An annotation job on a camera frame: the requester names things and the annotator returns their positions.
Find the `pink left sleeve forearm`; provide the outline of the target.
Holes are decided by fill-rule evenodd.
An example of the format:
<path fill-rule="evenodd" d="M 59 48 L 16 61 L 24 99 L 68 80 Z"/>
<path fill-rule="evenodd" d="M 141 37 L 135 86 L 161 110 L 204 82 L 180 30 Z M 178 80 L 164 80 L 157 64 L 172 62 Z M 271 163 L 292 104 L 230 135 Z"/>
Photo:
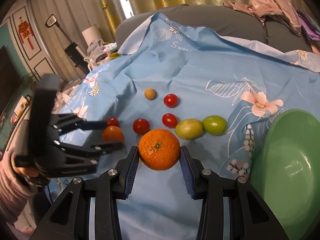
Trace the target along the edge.
<path fill-rule="evenodd" d="M 27 177 L 20 177 L 13 169 L 16 166 L 16 157 L 27 149 L 28 125 L 29 120 L 22 121 L 18 132 L 20 140 L 3 154 L 1 160 L 1 218 L 17 239 L 29 239 L 34 231 L 31 227 L 20 231 L 15 228 L 14 223 L 25 208 L 27 201 L 38 192 L 37 189 L 40 187 L 37 183 L 29 184 L 26 181 Z"/>

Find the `person's left hand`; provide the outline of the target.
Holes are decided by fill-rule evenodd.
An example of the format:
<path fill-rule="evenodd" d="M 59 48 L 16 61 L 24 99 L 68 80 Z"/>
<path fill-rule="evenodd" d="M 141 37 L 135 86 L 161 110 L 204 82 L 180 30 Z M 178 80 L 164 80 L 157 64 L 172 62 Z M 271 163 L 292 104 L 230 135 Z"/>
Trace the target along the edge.
<path fill-rule="evenodd" d="M 13 167 L 15 173 L 20 177 L 35 178 L 39 175 L 39 172 L 34 167 Z"/>

